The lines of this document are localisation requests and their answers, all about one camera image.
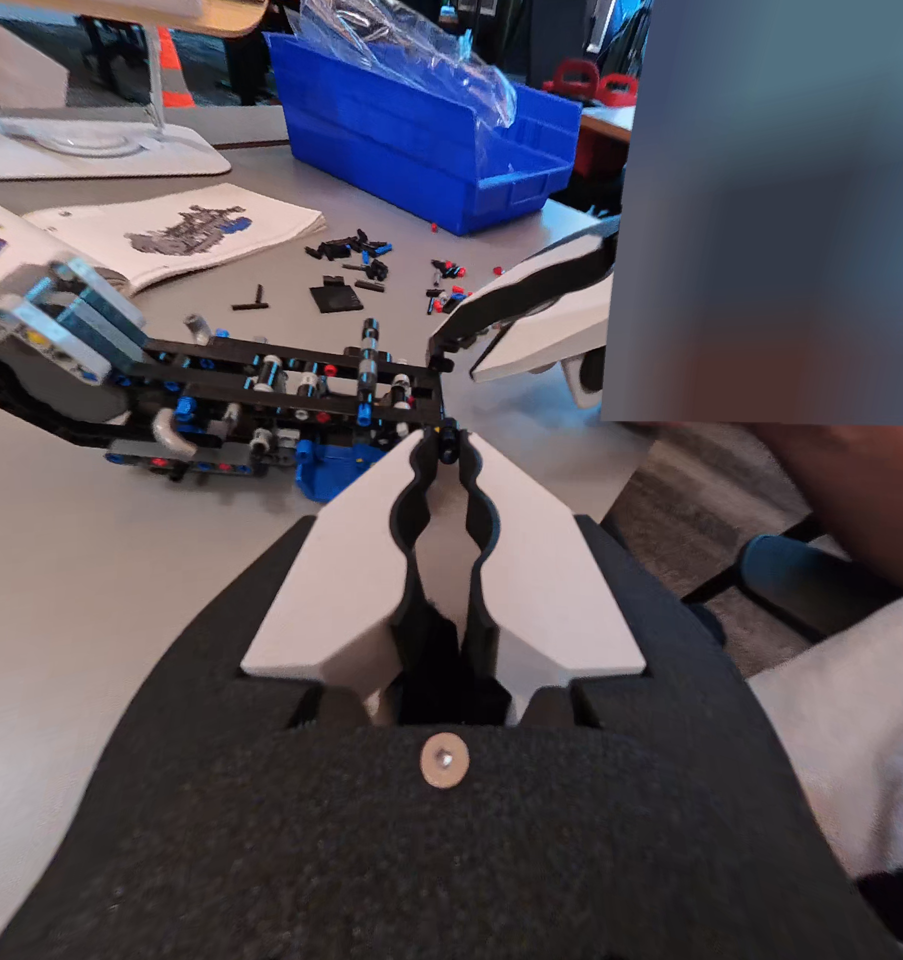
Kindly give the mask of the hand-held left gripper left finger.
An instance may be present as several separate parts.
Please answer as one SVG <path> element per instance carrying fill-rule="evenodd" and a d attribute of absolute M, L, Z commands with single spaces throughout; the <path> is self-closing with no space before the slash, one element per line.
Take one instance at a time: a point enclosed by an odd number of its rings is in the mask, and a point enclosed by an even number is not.
<path fill-rule="evenodd" d="M 415 553 L 430 521 L 434 433 L 413 431 L 314 517 L 240 663 L 359 701 L 424 661 L 434 632 Z"/>

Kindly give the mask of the pile of small black pins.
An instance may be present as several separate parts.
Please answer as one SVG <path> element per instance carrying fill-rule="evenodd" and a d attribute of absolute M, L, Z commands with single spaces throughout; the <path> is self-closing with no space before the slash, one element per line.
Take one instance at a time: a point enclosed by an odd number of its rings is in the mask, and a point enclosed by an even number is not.
<path fill-rule="evenodd" d="M 384 283 L 388 279 L 389 268 L 383 257 L 393 249 L 390 242 L 373 241 L 359 229 L 349 237 L 325 240 L 317 246 L 305 246 L 304 252 L 318 260 L 349 261 L 347 269 L 361 272 L 368 282 Z"/>

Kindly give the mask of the black flat lego panel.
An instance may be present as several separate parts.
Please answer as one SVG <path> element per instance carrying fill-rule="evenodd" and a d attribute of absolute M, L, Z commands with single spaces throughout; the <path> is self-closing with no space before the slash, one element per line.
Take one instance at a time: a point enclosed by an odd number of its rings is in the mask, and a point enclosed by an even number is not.
<path fill-rule="evenodd" d="M 309 288 L 315 306 L 323 315 L 358 312 L 364 305 L 353 287 L 340 274 L 326 274 L 321 285 Z"/>

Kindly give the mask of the lego instruction booklet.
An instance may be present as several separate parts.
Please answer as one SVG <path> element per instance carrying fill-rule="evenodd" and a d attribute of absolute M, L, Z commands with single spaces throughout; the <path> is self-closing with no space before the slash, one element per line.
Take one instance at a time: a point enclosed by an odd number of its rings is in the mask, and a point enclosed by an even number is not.
<path fill-rule="evenodd" d="M 316 209 L 229 183 L 138 201 L 54 206 L 15 214 L 0 206 L 0 282 L 25 266 L 83 260 L 133 297 L 325 229 Z"/>

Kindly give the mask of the orange traffic cone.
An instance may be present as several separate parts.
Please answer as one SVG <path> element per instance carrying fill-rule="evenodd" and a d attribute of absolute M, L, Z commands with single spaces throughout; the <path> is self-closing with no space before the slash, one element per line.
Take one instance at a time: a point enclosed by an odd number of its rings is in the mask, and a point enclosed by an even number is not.
<path fill-rule="evenodd" d="M 195 108 L 194 96 L 185 81 L 181 59 L 171 30 L 165 26 L 158 26 L 155 37 L 162 106 L 176 110 Z"/>

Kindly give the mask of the clear plastic bag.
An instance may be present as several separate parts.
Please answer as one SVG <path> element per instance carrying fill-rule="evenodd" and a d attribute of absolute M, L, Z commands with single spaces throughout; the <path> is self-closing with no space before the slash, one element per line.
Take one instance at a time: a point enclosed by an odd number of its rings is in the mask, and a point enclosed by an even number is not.
<path fill-rule="evenodd" d="M 300 40 L 340 62 L 474 111 L 491 130 L 518 115 L 514 85 L 473 51 L 469 38 L 446 32 L 397 1 L 301 1 Z"/>

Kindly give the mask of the person's right forearm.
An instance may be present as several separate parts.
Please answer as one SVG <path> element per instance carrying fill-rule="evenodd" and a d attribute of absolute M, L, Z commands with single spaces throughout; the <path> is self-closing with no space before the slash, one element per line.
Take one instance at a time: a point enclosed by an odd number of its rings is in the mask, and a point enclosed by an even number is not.
<path fill-rule="evenodd" d="M 903 590 L 903 426 L 750 423 L 824 530 Z"/>

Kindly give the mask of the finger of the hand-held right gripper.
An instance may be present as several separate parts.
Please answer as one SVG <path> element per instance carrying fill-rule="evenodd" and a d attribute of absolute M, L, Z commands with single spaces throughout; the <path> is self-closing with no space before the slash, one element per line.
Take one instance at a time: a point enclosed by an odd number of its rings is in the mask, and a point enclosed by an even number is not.
<path fill-rule="evenodd" d="M 539 308 L 557 306 L 580 292 L 597 293 L 613 276 L 619 216 L 604 218 L 545 246 L 467 295 L 434 330 L 426 349 L 428 368 L 448 373 L 446 358 L 466 350 L 479 334 L 496 323 L 515 324 Z"/>
<path fill-rule="evenodd" d="M 530 373 L 604 347 L 611 280 L 560 296 L 554 304 L 504 323 L 469 370 L 477 383 Z"/>

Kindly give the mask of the pile of red black pins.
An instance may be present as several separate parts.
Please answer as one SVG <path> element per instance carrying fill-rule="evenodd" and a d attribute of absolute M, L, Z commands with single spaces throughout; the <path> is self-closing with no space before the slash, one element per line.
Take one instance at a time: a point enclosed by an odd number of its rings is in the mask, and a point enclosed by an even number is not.
<path fill-rule="evenodd" d="M 463 265 L 443 258 L 431 259 L 428 270 L 430 279 L 425 284 L 423 295 L 424 313 L 429 317 L 449 316 L 476 299 L 479 293 L 484 295 L 490 291 L 504 290 L 506 282 L 514 281 L 501 266 L 493 267 L 488 277 L 478 274 L 472 276 Z"/>

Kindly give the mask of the wooden document stand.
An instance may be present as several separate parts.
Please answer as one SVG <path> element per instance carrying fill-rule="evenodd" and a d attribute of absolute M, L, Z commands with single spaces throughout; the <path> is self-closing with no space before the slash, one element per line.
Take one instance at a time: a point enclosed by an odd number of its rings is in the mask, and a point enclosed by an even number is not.
<path fill-rule="evenodd" d="M 90 20 L 138 26 L 145 43 L 145 122 L 52 119 L 5 114 L 0 96 L 0 182 L 211 177 L 231 163 L 198 132 L 170 125 L 161 100 L 156 28 L 231 40 L 250 34 L 267 2 L 16 2 Z"/>

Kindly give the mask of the black lego vehicle chassis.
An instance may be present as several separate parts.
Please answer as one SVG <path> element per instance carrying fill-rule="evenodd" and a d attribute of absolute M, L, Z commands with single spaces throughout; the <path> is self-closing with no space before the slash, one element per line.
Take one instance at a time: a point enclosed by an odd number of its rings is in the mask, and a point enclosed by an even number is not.
<path fill-rule="evenodd" d="M 396 359 L 379 322 L 334 354 L 231 338 L 185 319 L 185 341 L 79 258 L 0 282 L 0 410 L 113 464 L 190 475 L 291 472 L 309 499 L 337 497 L 413 431 L 448 419 L 440 372 Z"/>

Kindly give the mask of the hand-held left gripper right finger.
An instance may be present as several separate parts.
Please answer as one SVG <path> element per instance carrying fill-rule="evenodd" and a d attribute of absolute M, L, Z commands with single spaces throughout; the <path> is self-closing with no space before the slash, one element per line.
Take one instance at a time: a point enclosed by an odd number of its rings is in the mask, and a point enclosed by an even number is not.
<path fill-rule="evenodd" d="M 493 723 L 515 726 L 543 689 L 648 667 L 579 517 L 474 432 L 460 437 L 469 574 L 461 653 Z"/>

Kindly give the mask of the blue plastic bin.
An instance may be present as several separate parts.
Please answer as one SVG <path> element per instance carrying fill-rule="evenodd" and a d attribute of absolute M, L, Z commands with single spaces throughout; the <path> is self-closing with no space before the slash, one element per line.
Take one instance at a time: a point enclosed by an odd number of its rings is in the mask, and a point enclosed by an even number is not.
<path fill-rule="evenodd" d="M 290 34 L 264 37 L 298 162 L 457 236 L 536 213 L 568 186 L 577 102 L 518 85 L 514 123 L 480 134 L 465 105 Z"/>

